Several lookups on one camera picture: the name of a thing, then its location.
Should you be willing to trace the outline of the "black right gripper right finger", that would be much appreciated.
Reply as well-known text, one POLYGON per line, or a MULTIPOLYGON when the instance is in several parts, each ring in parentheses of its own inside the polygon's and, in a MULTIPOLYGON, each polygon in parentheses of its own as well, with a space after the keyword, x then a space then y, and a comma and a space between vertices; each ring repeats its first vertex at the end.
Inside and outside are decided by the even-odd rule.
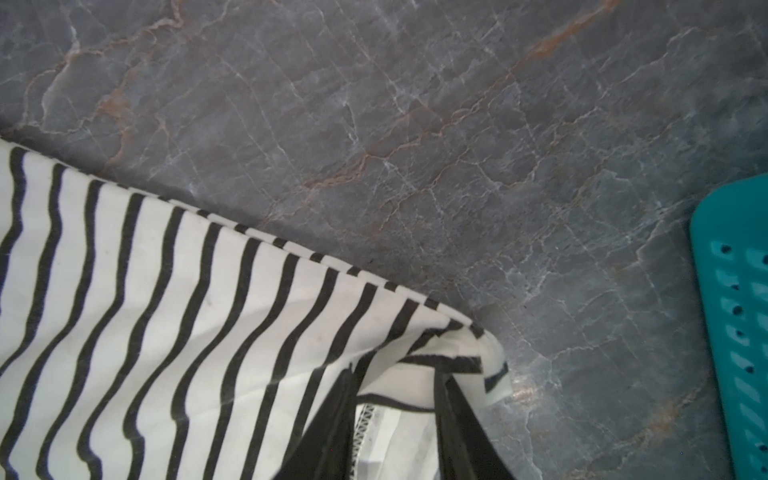
POLYGON ((515 480, 492 446, 454 376, 433 383, 439 473, 446 480, 515 480))

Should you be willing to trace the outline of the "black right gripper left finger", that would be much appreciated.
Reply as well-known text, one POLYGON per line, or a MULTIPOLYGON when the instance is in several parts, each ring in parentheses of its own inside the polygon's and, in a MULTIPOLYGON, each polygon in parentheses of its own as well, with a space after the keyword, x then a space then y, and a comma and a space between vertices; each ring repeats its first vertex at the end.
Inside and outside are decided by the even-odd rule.
POLYGON ((356 376, 344 370, 275 480, 349 478, 357 391, 356 376))

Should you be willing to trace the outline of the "black white striped tank top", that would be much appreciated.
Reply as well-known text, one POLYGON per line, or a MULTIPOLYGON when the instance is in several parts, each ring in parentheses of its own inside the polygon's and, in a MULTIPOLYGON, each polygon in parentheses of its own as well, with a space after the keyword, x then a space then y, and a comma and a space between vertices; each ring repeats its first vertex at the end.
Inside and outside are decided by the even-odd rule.
POLYGON ((2 143, 3 478, 274 479, 346 369, 348 479, 441 478, 436 370, 512 393, 451 307, 2 143))

